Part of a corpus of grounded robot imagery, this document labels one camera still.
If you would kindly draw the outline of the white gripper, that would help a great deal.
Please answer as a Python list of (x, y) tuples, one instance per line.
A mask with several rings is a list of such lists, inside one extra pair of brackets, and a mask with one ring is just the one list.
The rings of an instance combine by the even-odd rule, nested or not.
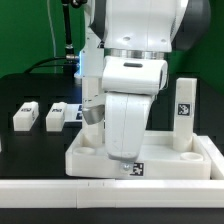
[[(105, 107), (83, 108), (88, 125), (99, 123), (105, 114), (105, 149), (110, 159), (137, 160), (153, 100), (152, 96), (147, 95), (107, 93)], [(132, 164), (128, 162), (120, 164), (122, 171), (132, 170)]]

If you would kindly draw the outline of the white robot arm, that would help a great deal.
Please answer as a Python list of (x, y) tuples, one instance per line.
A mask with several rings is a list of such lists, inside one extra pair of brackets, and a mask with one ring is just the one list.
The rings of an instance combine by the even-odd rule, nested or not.
[(66, 152), (70, 176), (129, 172), (150, 108), (166, 83), (164, 55), (207, 31), (209, 0), (91, 0), (89, 30), (104, 44), (82, 62), (82, 129)]

